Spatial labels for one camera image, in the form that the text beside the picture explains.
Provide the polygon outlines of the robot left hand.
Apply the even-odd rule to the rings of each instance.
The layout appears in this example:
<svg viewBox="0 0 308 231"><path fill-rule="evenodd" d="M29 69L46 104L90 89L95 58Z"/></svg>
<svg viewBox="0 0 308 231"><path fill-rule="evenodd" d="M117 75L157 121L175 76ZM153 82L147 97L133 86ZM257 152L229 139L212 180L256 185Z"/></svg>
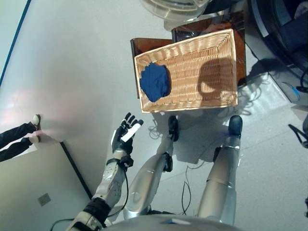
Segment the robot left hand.
<svg viewBox="0 0 308 231"><path fill-rule="evenodd" d="M124 151L126 154L131 154L133 138L142 125L142 119L137 120L131 112L128 112L112 135L112 152Z"/></svg>

